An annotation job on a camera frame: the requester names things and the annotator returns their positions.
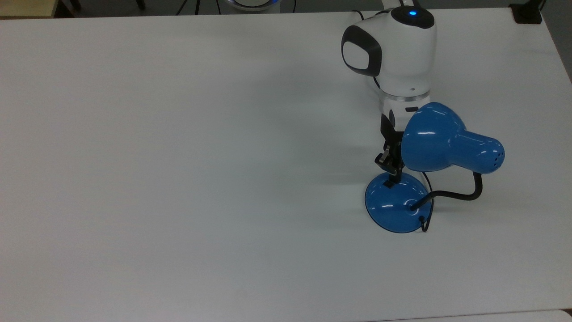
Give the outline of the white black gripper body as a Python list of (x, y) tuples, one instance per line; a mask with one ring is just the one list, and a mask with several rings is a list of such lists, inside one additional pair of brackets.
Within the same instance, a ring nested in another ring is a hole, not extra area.
[(417, 110), (430, 102), (429, 96), (380, 96), (380, 132), (386, 144), (402, 140), (403, 132)]

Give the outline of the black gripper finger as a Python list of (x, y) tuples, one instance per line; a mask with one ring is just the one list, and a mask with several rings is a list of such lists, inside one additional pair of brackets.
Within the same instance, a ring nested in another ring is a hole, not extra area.
[(392, 145), (392, 157), (392, 165), (395, 169), (395, 173), (392, 175), (392, 179), (402, 179), (404, 163), (402, 159), (402, 142), (400, 140)]
[(390, 175), (398, 175), (399, 173), (399, 143), (385, 144), (384, 151), (380, 153), (374, 162), (382, 170)]

